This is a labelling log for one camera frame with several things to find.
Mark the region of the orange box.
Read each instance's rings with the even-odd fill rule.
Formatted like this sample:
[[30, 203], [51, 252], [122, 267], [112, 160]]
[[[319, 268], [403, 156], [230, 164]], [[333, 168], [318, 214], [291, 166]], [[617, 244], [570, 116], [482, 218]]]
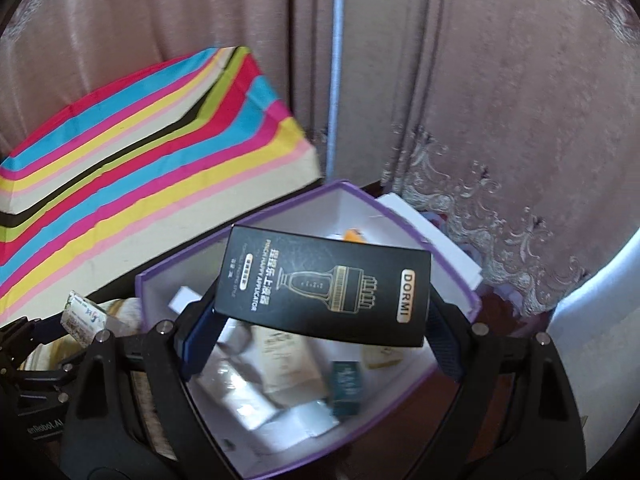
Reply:
[[359, 244], [364, 244], [366, 242], [366, 239], [363, 237], [361, 232], [356, 229], [347, 230], [343, 235], [343, 240], [345, 242], [359, 243]]

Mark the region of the teal blue box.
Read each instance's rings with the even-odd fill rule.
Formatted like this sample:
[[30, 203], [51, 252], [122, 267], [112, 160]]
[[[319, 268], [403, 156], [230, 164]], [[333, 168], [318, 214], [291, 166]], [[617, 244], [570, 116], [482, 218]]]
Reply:
[[362, 376], [355, 361], [334, 361], [330, 375], [330, 404], [338, 419], [355, 416], [362, 401]]

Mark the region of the black Dormi box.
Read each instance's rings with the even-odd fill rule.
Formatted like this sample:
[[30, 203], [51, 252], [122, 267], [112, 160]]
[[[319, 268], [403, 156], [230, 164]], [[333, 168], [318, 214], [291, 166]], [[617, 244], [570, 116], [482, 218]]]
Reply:
[[424, 249], [234, 226], [214, 309], [311, 338], [420, 348], [431, 263]]

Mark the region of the white cube box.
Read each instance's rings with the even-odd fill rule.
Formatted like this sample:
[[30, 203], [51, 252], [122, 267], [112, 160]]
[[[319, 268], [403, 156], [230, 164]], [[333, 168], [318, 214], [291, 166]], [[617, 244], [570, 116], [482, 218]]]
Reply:
[[254, 435], [269, 453], [281, 453], [307, 439], [321, 437], [339, 424], [328, 404], [315, 400], [283, 410]]

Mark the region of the white box black text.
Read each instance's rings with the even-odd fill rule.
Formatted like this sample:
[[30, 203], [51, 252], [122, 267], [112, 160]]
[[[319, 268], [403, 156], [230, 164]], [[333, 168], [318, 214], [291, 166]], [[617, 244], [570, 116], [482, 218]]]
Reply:
[[106, 329], [107, 314], [87, 298], [70, 292], [61, 315], [61, 325], [81, 347], [92, 344], [94, 337]]

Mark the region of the beige tall box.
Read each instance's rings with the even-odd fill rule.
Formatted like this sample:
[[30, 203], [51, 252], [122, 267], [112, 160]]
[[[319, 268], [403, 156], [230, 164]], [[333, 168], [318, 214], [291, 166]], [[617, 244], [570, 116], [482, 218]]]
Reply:
[[262, 390], [271, 401], [294, 408], [328, 396], [305, 337], [260, 326], [252, 327], [252, 335]]

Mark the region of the rainbow striped cloth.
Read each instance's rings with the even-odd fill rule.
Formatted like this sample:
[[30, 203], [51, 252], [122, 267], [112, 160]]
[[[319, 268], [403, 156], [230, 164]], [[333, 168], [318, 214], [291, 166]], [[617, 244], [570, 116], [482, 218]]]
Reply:
[[317, 182], [317, 153], [246, 47], [209, 48], [64, 108], [1, 166], [1, 317], [43, 318]]

